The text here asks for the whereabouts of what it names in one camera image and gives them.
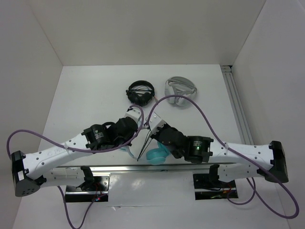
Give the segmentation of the teal cat ear headphones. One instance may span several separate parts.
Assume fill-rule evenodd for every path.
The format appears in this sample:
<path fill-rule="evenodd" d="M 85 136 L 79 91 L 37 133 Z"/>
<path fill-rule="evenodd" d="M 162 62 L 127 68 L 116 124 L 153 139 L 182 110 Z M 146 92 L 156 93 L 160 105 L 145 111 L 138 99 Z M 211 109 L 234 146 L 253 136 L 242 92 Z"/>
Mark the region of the teal cat ear headphones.
<path fill-rule="evenodd" d="M 170 151 L 159 142 L 158 142 L 158 148 L 151 149 L 146 152 L 146 159 L 141 159 L 141 158 L 137 159 L 130 151 L 129 146 L 124 146 L 119 150 L 123 152 L 127 152 L 128 155 L 136 161 L 140 161 L 140 162 L 147 161 L 150 165 L 154 165 L 154 166 L 163 164 L 166 161 L 166 158 L 170 155 Z"/>

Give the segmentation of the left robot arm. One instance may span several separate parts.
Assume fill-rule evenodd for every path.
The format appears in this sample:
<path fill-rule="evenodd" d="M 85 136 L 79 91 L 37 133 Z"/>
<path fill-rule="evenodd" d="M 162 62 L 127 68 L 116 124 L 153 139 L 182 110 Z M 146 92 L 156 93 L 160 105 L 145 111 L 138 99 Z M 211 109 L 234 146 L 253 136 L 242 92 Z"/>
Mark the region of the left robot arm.
<path fill-rule="evenodd" d="M 130 117 L 116 123 L 94 124 L 76 137 L 40 152 L 11 155 L 15 195 L 24 197 L 42 187 L 74 186 L 81 190 L 93 187 L 95 178 L 89 166 L 62 167 L 75 159 L 90 156 L 96 151 L 110 151 L 130 140 L 138 130 L 138 123 Z"/>

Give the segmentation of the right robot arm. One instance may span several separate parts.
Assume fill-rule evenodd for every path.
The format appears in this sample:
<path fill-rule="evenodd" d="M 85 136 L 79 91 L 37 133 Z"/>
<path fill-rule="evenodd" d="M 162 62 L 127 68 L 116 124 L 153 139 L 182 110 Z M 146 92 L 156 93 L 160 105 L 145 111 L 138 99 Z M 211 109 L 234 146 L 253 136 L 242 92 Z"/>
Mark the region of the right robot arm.
<path fill-rule="evenodd" d="M 185 136 L 165 124 L 152 131 L 152 139 L 164 146 L 174 158 L 193 164 L 210 163 L 208 182 L 219 187 L 239 178 L 263 177 L 266 181 L 289 181 L 281 142 L 251 146 L 223 143 L 203 136 Z"/>

